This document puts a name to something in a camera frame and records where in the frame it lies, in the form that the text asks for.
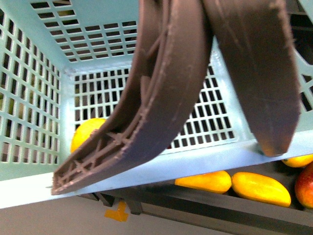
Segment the orange tag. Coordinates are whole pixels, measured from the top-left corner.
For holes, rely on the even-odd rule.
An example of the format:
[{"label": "orange tag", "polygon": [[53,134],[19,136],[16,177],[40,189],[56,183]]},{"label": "orange tag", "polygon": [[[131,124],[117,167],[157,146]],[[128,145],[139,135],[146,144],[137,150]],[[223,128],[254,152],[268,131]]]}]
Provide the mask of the orange tag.
[{"label": "orange tag", "polygon": [[118,203],[118,208],[116,211],[107,210],[106,213],[104,214],[104,217],[115,219],[116,221],[119,222],[126,222],[128,214],[125,213],[125,209],[126,203],[121,201]]}]

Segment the yellow mango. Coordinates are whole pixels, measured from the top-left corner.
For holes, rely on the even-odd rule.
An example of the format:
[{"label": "yellow mango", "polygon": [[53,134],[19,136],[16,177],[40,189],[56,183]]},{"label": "yellow mango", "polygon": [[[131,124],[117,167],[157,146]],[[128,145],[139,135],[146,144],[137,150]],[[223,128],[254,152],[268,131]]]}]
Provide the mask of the yellow mango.
[{"label": "yellow mango", "polygon": [[231,177],[234,191],[242,198],[289,207],[288,190],[277,180],[250,172],[237,172]]},{"label": "yellow mango", "polygon": [[230,189],[231,178],[223,170],[176,179],[175,185],[223,194]]},{"label": "yellow mango", "polygon": [[291,167],[304,167],[313,162],[313,154],[284,159],[282,162]]}]

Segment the plastic crate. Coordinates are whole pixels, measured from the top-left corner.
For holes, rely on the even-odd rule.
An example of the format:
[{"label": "plastic crate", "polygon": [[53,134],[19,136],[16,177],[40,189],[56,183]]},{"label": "plastic crate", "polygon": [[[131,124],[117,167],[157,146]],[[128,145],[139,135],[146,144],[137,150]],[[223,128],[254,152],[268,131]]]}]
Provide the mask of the plastic crate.
[{"label": "plastic crate", "polygon": [[[301,2],[313,19],[309,1]],[[25,203],[53,198],[51,172],[70,154],[75,128],[90,118],[108,118],[118,103],[136,44],[138,2],[0,0],[0,8],[0,190],[32,181],[36,190],[29,198],[38,195]],[[296,57],[303,106],[284,156],[267,158],[258,150],[214,41],[199,99],[169,148],[147,164],[68,195],[313,153],[313,66]]]}]

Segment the gray floor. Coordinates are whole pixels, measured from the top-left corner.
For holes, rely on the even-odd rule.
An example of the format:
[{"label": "gray floor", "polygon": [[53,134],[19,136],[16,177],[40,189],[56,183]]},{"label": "gray floor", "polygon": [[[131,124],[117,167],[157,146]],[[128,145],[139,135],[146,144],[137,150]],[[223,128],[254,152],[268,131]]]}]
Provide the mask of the gray floor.
[{"label": "gray floor", "polygon": [[2,209],[0,235],[227,235],[144,214],[129,214],[127,222],[117,222],[104,217],[107,209],[80,197]]}]

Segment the mango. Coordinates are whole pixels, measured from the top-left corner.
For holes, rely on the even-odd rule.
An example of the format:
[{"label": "mango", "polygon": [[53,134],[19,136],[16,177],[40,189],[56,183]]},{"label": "mango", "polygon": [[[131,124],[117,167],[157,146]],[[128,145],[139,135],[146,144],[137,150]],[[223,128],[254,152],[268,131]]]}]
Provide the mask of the mango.
[{"label": "mango", "polygon": [[230,189],[231,178],[226,171],[222,170],[176,179],[175,185],[223,194]]},{"label": "mango", "polygon": [[231,177],[234,191],[242,198],[289,207],[288,190],[277,180],[250,172],[237,172]]},{"label": "mango", "polygon": [[298,201],[306,208],[313,209],[313,163],[310,163],[298,176],[295,186]]},{"label": "mango", "polygon": [[284,159],[282,162],[290,167],[304,167],[313,162],[313,154]]}]

